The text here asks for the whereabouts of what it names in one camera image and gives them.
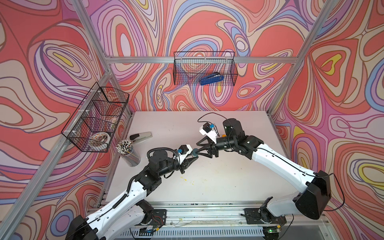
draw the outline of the black cable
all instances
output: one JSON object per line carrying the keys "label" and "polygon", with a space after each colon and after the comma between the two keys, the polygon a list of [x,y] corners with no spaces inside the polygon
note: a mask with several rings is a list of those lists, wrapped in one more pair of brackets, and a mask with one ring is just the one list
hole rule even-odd
{"label": "black cable", "polygon": [[342,204],[341,204],[339,207],[337,207],[337,208],[335,208],[335,209],[324,210],[324,211],[326,211],[326,212],[332,212],[332,211],[336,211],[336,210],[338,210],[339,208],[341,208],[342,206],[344,206],[344,204],[345,204],[345,196],[344,196],[344,192],[343,192],[343,189],[341,188],[340,183],[339,183],[339,181],[337,180],[337,177],[336,177],[336,175],[335,175],[334,173],[330,173],[330,174],[328,174],[327,176],[324,176],[324,177],[320,177],[320,176],[316,176],[316,175],[311,175],[311,174],[308,174],[308,173],[306,173],[306,172],[303,172],[302,170],[298,169],[298,168],[295,167],[294,165],[291,165],[289,162],[285,161],[283,158],[279,157],[278,155],[275,155],[274,153],[272,153],[272,152],[270,152],[270,151],[268,151],[268,150],[266,150],[266,149],[264,149],[264,148],[257,147],[257,148],[255,148],[255,149],[261,149],[261,150],[264,150],[264,151],[266,151],[266,152],[268,152],[268,153],[270,153],[270,154],[272,154],[272,155],[274,155],[274,156],[280,158],[281,160],[283,160],[284,162],[288,163],[288,164],[289,164],[290,166],[292,166],[293,168],[299,170],[299,171],[302,172],[303,174],[306,174],[306,175],[308,175],[308,176],[310,176],[310,177],[326,178],[326,177],[329,177],[329,176],[333,175],[333,176],[335,177],[335,179],[336,179],[337,184],[339,185],[339,188],[340,188],[340,190],[341,190],[341,194],[343,195],[343,202],[342,202]]}
{"label": "black cable", "polygon": [[216,134],[220,137],[220,135],[218,134],[218,130],[217,130],[216,124],[214,124],[214,127],[215,127]]}
{"label": "black cable", "polygon": [[133,237],[133,239],[136,240],[136,238],[132,234],[131,228],[129,228],[129,231],[131,232],[131,236]]}
{"label": "black cable", "polygon": [[172,176],[172,174],[173,174],[174,172],[175,172],[175,171],[171,172],[170,175],[169,175],[168,177],[166,177],[166,176],[164,175],[164,178],[169,178],[170,176]]}
{"label": "black cable", "polygon": [[[77,229],[76,231],[73,232],[73,234],[75,234],[76,232],[78,232],[79,230],[85,228],[86,226],[88,226],[89,224],[93,223],[94,221],[100,219],[102,216],[106,215],[109,211],[111,211],[112,209],[115,209],[126,197],[129,196],[129,191],[131,190],[131,185],[132,185],[132,182],[133,180],[135,179],[135,177],[137,177],[137,175],[133,176],[130,180],[129,180],[129,183],[128,183],[128,187],[127,187],[127,192],[128,194],[124,194],[108,211],[104,212],[103,214],[100,215],[100,217],[98,218],[95,218],[94,220],[92,220],[90,223],[87,223],[86,225],[82,226],[81,228]],[[69,235],[68,237],[65,238],[65,240],[69,239],[73,234]]]}
{"label": "black cable", "polygon": [[281,237],[279,237],[277,240],[280,240],[288,232],[288,229],[291,226],[291,224],[293,223],[294,218],[295,218],[295,216],[292,214],[292,221],[291,221],[291,223],[289,224],[289,226],[287,227],[285,232],[281,235]]}
{"label": "black cable", "polygon": [[129,194],[129,190],[131,189],[132,182],[133,182],[133,180],[135,179],[135,177],[137,177],[137,176],[138,176],[138,174],[135,175],[135,176],[133,176],[133,177],[129,180],[128,187],[127,187],[127,192],[128,192],[128,194]]}
{"label": "black cable", "polygon": [[111,211],[112,208],[110,208],[108,211],[106,211],[105,213],[101,214],[100,217],[98,218],[95,218],[93,219],[90,223],[87,223],[86,225],[82,226],[81,228],[77,229],[76,231],[73,232],[73,234],[69,235],[68,237],[65,238],[65,240],[69,239],[72,235],[74,235],[76,232],[80,231],[81,229],[85,228],[86,226],[88,226],[89,224],[93,223],[94,221],[100,219],[102,216],[104,216],[105,214],[107,214],[109,211]]}
{"label": "black cable", "polygon": [[166,151],[170,151],[170,152],[172,152],[175,156],[177,156],[177,158],[179,159],[179,166],[178,166],[178,168],[176,168],[176,166],[177,166],[177,164],[176,164],[176,159],[174,160],[173,164],[174,164],[174,167],[175,167],[175,171],[180,170],[180,156],[179,156],[178,152],[175,151],[175,150],[173,150],[172,148],[169,148],[169,147],[157,147],[157,148],[153,148],[153,149],[151,149],[151,150],[149,150],[149,151],[147,152],[147,158],[148,158],[148,159],[150,158],[149,154],[150,154],[151,152],[154,152],[154,151],[157,151],[157,150],[166,150]]}
{"label": "black cable", "polygon": [[[207,113],[207,114],[202,115],[202,116],[197,120],[197,122],[208,122],[208,121],[199,121],[200,119],[202,119],[204,116],[207,116],[208,114],[211,114],[211,113]],[[230,147],[233,151],[235,151],[235,150],[232,148],[232,146],[231,146],[231,141],[229,140],[229,136],[231,136],[232,131],[233,131],[233,129],[234,129],[234,126],[233,126],[232,123],[228,120],[228,118],[224,117],[223,115],[218,114],[218,113],[213,113],[213,114],[216,114],[216,115],[219,115],[219,116],[225,118],[225,119],[229,122],[229,124],[232,126],[231,132],[229,133],[229,135],[227,136],[227,138],[228,138],[229,147]]]}
{"label": "black cable", "polygon": [[240,216],[243,216],[243,217],[248,217],[248,218],[250,218],[250,219],[253,219],[253,220],[260,220],[262,217],[260,216],[259,218],[255,218],[255,217],[251,217],[251,216],[249,216],[249,215],[245,215],[245,214],[240,214]]}
{"label": "black cable", "polygon": [[336,210],[338,210],[339,208],[341,208],[342,206],[344,206],[344,203],[345,203],[345,196],[344,196],[344,192],[343,192],[343,190],[341,189],[340,183],[339,183],[339,181],[337,180],[337,177],[336,177],[336,175],[333,175],[333,176],[335,177],[335,179],[336,179],[336,182],[337,182],[337,184],[339,185],[339,188],[340,188],[340,190],[341,190],[341,194],[343,195],[343,203],[342,203],[340,206],[338,206],[337,208],[335,208],[335,209],[331,209],[331,210],[324,210],[324,211],[326,211],[326,212],[333,212],[333,211],[336,211]]}

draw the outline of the black motor joint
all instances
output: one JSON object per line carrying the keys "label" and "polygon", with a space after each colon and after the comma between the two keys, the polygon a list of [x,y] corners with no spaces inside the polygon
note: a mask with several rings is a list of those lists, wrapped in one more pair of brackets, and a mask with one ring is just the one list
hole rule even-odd
{"label": "black motor joint", "polygon": [[157,150],[153,153],[153,155],[149,158],[148,167],[152,171],[152,173],[158,177],[161,177],[164,174],[168,174],[173,172],[175,168],[175,163],[178,162],[170,157],[168,157],[168,153],[165,150]]}
{"label": "black motor joint", "polygon": [[144,199],[136,203],[137,206],[141,207],[141,209],[144,212],[144,218],[141,221],[143,224],[149,223],[153,216],[153,207],[149,202],[145,201]]}
{"label": "black motor joint", "polygon": [[255,136],[245,135],[245,132],[241,126],[240,121],[235,118],[226,119],[223,121],[223,127],[226,136],[218,137],[216,143],[214,143],[210,138],[204,137],[196,145],[202,146],[199,149],[199,155],[212,158],[214,155],[218,157],[218,152],[220,150],[226,151],[235,151],[241,155],[245,155],[247,158],[252,159],[253,151],[260,144],[264,142],[258,139]]}

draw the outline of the aluminum frame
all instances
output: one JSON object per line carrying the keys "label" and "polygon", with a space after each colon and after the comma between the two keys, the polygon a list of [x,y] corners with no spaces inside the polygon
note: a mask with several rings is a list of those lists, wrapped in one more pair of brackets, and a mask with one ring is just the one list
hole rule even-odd
{"label": "aluminum frame", "polygon": [[[247,220],[240,214],[245,208],[260,208],[263,201],[236,202],[150,202],[155,209],[167,210],[165,227],[230,227],[247,225]],[[287,223],[292,215],[286,215]],[[322,214],[319,219],[309,219],[302,214],[295,214],[293,225],[330,225],[328,218]],[[252,224],[252,226],[276,226],[270,224]]]}
{"label": "aluminum frame", "polygon": [[[131,124],[132,124],[132,120],[133,120],[134,115],[135,114],[130,115],[129,120],[127,122],[127,126],[124,128],[124,131],[122,133],[123,137],[128,135],[128,132],[129,132],[129,129],[131,128]],[[109,169],[108,169],[107,177],[106,177],[104,184],[101,188],[96,208],[100,208],[101,202],[103,200],[103,196],[106,193],[106,191],[109,190],[109,187],[111,186],[112,179],[113,179],[113,176],[115,174],[116,168],[118,166],[119,159],[120,159],[120,154],[116,152],[115,155],[113,156],[112,160],[111,160],[111,164],[110,164]]]}
{"label": "aluminum frame", "polygon": [[275,123],[273,122],[273,119],[272,119],[271,115],[270,115],[269,113],[266,113],[266,115],[268,116],[268,119],[269,119],[269,121],[271,122],[271,125],[272,125],[272,127],[273,127],[273,129],[274,129],[274,131],[275,131],[275,133],[276,133],[276,137],[277,137],[277,139],[279,140],[279,143],[280,143],[280,145],[281,145],[281,148],[282,148],[283,151],[284,151],[285,157],[288,158],[288,159],[291,159],[291,153],[288,152],[287,149],[285,148],[285,146],[284,146],[284,142],[283,142],[283,140],[281,139],[281,137],[279,136],[279,131],[277,130],[277,127],[276,127]]}
{"label": "aluminum frame", "polygon": [[[225,58],[225,57],[194,57],[194,58]],[[107,63],[173,63],[174,57],[163,56],[163,57],[116,57],[116,56],[107,56]],[[235,63],[291,63],[294,64],[297,62],[297,57],[275,57],[275,56],[266,56],[266,57],[234,57]]]}
{"label": "aluminum frame", "polygon": [[[288,73],[287,77],[283,80],[283,83],[278,89],[278,92],[275,94],[270,107],[267,112],[269,113],[274,107],[278,104],[278,100],[285,94],[287,87],[293,80],[295,73],[297,72],[300,64],[303,62],[305,55],[307,54],[310,46],[315,41],[317,34],[324,25],[329,13],[333,9],[333,6],[338,2],[338,0],[326,0],[323,8],[321,9],[313,27],[311,28],[308,36],[304,40],[304,43],[299,51],[299,54],[296,57],[235,57],[236,63],[291,63],[293,64]],[[108,78],[111,78],[111,84],[117,89],[121,89],[115,75],[112,74],[112,69],[109,64],[113,63],[173,63],[173,57],[113,57],[106,56],[105,52],[101,46],[101,43],[96,35],[96,32],[93,28],[92,22],[89,18],[89,15],[82,4],[81,0],[72,0],[73,7],[79,16],[80,22],[83,24],[86,34],[88,35],[92,45],[96,50],[96,54],[99,57],[99,60],[104,67],[105,73],[100,79],[99,84],[105,86],[108,82]],[[130,110],[127,110],[129,116],[132,116]],[[66,148],[69,146],[69,141],[61,136],[59,141],[55,144],[53,149],[49,152],[48,156],[45,158],[41,166],[38,168],[37,172],[34,174],[32,179],[29,181],[28,185],[25,187],[20,197],[12,205],[11,209],[8,211],[7,215],[3,219],[0,225],[0,239],[9,239],[19,224],[21,223],[23,217],[27,213],[28,209],[32,205],[33,201],[36,199],[40,190],[44,186],[48,177],[51,175],[54,167],[57,162],[62,157]]]}
{"label": "aluminum frame", "polygon": [[152,236],[147,233],[147,236],[139,235],[140,227],[133,227],[131,230],[127,229],[122,232],[120,236],[117,236],[116,240],[131,240],[135,239],[214,239],[214,238],[231,238],[239,239],[241,237],[253,237],[260,239],[263,237],[263,227],[243,225],[243,226],[231,226],[231,227],[162,227],[156,231]]}
{"label": "aluminum frame", "polygon": [[[93,28],[91,19],[89,18],[87,10],[85,9],[82,1],[81,0],[72,0],[72,5],[73,5],[73,8],[75,9],[75,11],[76,11],[76,13],[80,19],[81,24],[84,27],[84,30],[85,30],[89,40],[91,41],[94,49],[96,50],[96,54],[99,57],[99,60],[102,64],[102,66],[104,67],[104,70],[107,72],[112,72],[111,67],[109,66],[109,64],[106,61],[105,51],[101,46],[99,38],[96,35],[95,29]],[[111,81],[112,86],[114,88],[121,90],[120,84],[117,81],[114,74],[113,74],[113,77],[111,78],[111,80],[112,80]]]}
{"label": "aluminum frame", "polygon": [[333,7],[339,0],[326,0],[323,7],[321,8],[319,15],[317,16],[312,28],[310,29],[308,36],[305,38],[303,45],[299,50],[299,54],[297,54],[297,61],[294,65],[292,65],[286,77],[284,78],[282,84],[277,90],[276,94],[273,96],[272,102],[267,109],[267,113],[271,113],[275,107],[279,104],[281,97],[286,93],[288,86],[293,81],[293,78],[296,72],[299,70],[301,63],[303,62],[305,56],[309,52],[313,42],[316,40],[317,35],[319,34],[321,28],[324,26],[329,14],[331,13]]}
{"label": "aluminum frame", "polygon": [[[105,86],[110,77],[111,72],[105,72],[99,80],[100,86]],[[87,99],[85,99],[83,105],[79,108],[79,111],[68,125],[67,129],[69,131],[74,127],[77,120],[80,118],[82,111],[85,110],[95,93],[96,89],[91,91]],[[59,140],[2,220],[2,223],[0,224],[0,239],[10,239],[12,237],[69,145],[70,141],[60,134]]]}

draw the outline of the metal vent grille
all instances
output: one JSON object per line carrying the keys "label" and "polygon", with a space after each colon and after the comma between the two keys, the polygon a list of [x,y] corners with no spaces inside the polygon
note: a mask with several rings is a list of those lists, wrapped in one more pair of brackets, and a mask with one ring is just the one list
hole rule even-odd
{"label": "metal vent grille", "polygon": [[[139,229],[131,229],[135,238],[148,238],[139,236]],[[263,237],[263,227],[178,227],[161,228],[155,232],[153,238],[180,238],[180,237]],[[129,230],[123,232],[116,239],[132,239]]]}

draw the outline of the metal rail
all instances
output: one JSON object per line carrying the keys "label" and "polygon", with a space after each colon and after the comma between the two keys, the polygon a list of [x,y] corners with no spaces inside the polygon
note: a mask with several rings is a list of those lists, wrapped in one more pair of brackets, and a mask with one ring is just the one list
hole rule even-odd
{"label": "metal rail", "polygon": [[[245,208],[260,208],[263,201],[238,202],[150,202],[155,209],[167,210],[167,227],[201,226],[230,227],[246,225],[245,217],[240,216]],[[320,219],[312,220],[304,215],[295,215],[297,225],[328,224],[327,217],[322,214]],[[276,224],[257,224],[257,226],[275,226]]]}
{"label": "metal rail", "polygon": [[325,21],[327,20],[329,14],[331,13],[333,7],[339,0],[326,0],[322,9],[319,12],[312,28],[310,29],[308,36],[305,38],[303,45],[300,48],[299,54],[297,55],[298,59],[294,65],[290,67],[286,77],[284,78],[281,86],[277,90],[276,94],[273,96],[272,102],[267,109],[267,113],[271,113],[275,107],[279,104],[280,99],[286,93],[288,86],[293,81],[293,78],[296,72],[299,70],[301,63],[303,62],[306,54],[308,53],[310,47],[315,41],[317,35],[319,34],[321,28],[324,26]]}
{"label": "metal rail", "polygon": [[275,131],[276,133],[276,137],[277,139],[279,140],[280,142],[280,145],[281,145],[281,148],[283,149],[284,151],[284,154],[285,154],[285,157],[288,158],[288,159],[291,159],[291,153],[289,151],[287,151],[287,149],[285,148],[285,145],[284,145],[284,142],[283,140],[281,139],[280,135],[279,135],[279,131],[277,130],[277,127],[275,125],[275,123],[273,122],[273,119],[271,118],[271,115],[269,113],[266,113],[266,115],[268,116],[268,119],[269,121],[271,122],[271,125],[273,127],[273,130]]}
{"label": "metal rail", "polygon": [[[134,117],[134,114],[130,115],[130,117],[128,119],[127,126],[124,128],[124,131],[122,133],[123,138],[128,135],[129,129],[130,129],[131,124],[132,124],[133,117]],[[109,190],[109,187],[111,186],[112,179],[113,179],[113,176],[115,174],[116,168],[118,166],[119,159],[120,159],[120,154],[116,152],[115,155],[113,156],[112,160],[111,160],[111,164],[109,165],[107,177],[104,181],[103,187],[101,188],[100,195],[99,195],[99,198],[98,198],[98,201],[96,204],[97,208],[100,208],[100,205],[103,201],[104,194]]]}
{"label": "metal rail", "polygon": [[[225,57],[194,57],[194,58],[225,58]],[[173,63],[174,57],[163,56],[163,57],[115,57],[107,56],[105,57],[107,63]],[[275,56],[266,56],[266,57],[234,57],[235,63],[296,63],[297,57],[275,57]]]}
{"label": "metal rail", "polygon": [[[106,72],[112,72],[111,67],[109,66],[109,64],[106,61],[104,49],[101,46],[99,38],[96,35],[95,29],[93,28],[91,19],[89,18],[87,10],[85,9],[82,1],[81,0],[72,0],[72,5],[73,5],[73,8],[75,9],[75,11],[76,11],[76,13],[80,19],[81,24],[84,27],[84,30],[87,34],[87,37],[89,38],[94,49],[96,50],[96,54],[99,57],[99,60],[102,64],[102,66],[104,67],[104,70]],[[112,80],[111,81],[112,86],[114,88],[121,90],[120,84],[117,81],[114,74],[113,74],[111,80]]]}
{"label": "metal rail", "polygon": [[[110,72],[104,73],[99,81],[99,84],[103,84],[101,86],[105,86],[105,84],[108,82],[108,78],[110,77]],[[67,129],[71,130],[73,128],[77,120],[80,118],[82,110],[87,107],[95,93],[96,91],[90,92],[89,96],[87,99],[85,99],[83,105],[80,107],[79,111],[76,113]],[[52,174],[52,171],[63,156],[69,144],[70,141],[61,134],[55,146],[49,152],[48,156],[44,159],[43,163],[37,169],[32,179],[28,182],[23,192],[20,194],[18,199],[12,205],[11,209],[8,211],[7,215],[2,220],[2,223],[0,224],[0,239],[10,239],[12,237],[13,233],[16,231],[24,216],[27,214],[28,209],[31,207],[37,195],[43,188],[45,182]]]}

